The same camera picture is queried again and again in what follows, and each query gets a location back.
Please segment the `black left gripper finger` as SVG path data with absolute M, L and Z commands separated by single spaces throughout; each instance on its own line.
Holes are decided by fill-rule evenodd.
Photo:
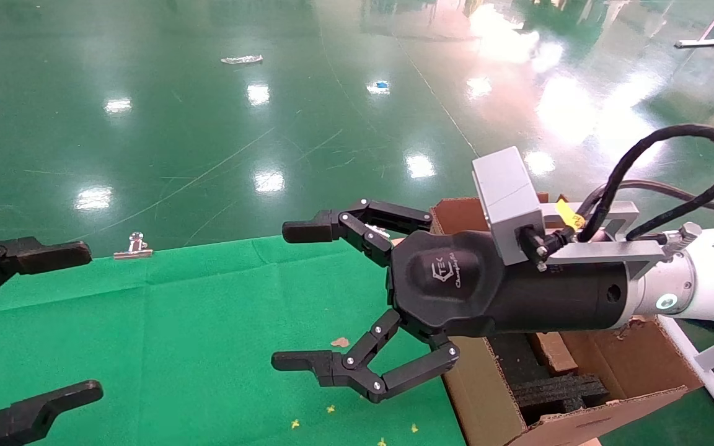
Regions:
M 88 265 L 89 246 L 82 241 L 43 245 L 35 237 L 0 240 L 0 287 L 12 277 L 34 276 Z
M 103 398 L 99 381 L 83 381 L 0 409 L 0 445 L 25 445 L 46 437 L 61 414 Z

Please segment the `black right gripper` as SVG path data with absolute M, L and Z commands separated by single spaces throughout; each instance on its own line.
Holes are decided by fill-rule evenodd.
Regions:
M 274 352 L 272 367 L 308 370 L 321 387 L 349 387 L 380 403 L 451 370 L 460 350 L 447 336 L 606 330 L 622 317 L 628 288 L 623 263 L 545 271 L 528 261 L 505 265 L 489 232 L 429 234 L 431 225 L 428 211 L 369 199 L 340 211 L 323 209 L 309 220 L 285 221 L 281 236 L 287 243 L 344 240 L 375 265 L 388 267 L 393 308 L 345 354 Z M 394 247 L 383 230 L 411 235 Z M 431 352 L 382 375 L 372 372 L 369 363 L 405 326 L 422 335 Z

